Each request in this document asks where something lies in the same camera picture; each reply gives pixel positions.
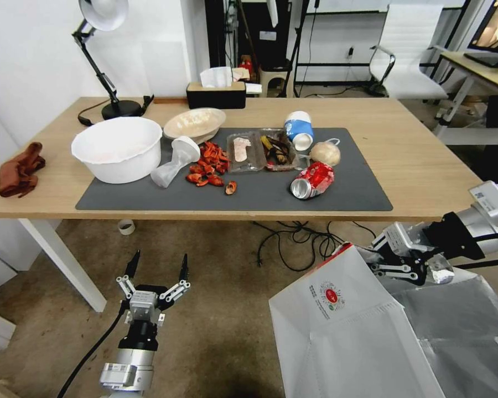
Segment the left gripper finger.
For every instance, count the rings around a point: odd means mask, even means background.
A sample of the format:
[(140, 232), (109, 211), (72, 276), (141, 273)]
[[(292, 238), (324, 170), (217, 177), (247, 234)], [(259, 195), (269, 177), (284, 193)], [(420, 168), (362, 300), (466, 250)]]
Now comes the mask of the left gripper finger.
[(116, 278), (116, 283), (120, 286), (127, 300), (130, 300), (136, 291), (133, 284), (133, 278), (136, 274), (141, 251), (137, 250), (131, 260), (127, 263), (123, 276)]
[(180, 268), (179, 281), (159, 295), (159, 302), (176, 302), (179, 300), (191, 287), (191, 284), (188, 281), (188, 275), (188, 255), (185, 253)]

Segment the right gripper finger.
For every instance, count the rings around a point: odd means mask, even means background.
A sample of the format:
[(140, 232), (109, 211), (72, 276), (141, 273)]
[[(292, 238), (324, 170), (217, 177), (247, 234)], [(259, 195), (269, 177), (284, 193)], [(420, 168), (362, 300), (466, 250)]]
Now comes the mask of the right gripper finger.
[(372, 272), (379, 277), (403, 280), (416, 286), (423, 286), (427, 277), (425, 263), (413, 258), (399, 258), (397, 264), (374, 263)]
[(384, 259), (383, 253), (385, 250), (385, 238), (377, 238), (373, 240), (369, 247), (367, 247), (367, 263), (379, 263)]

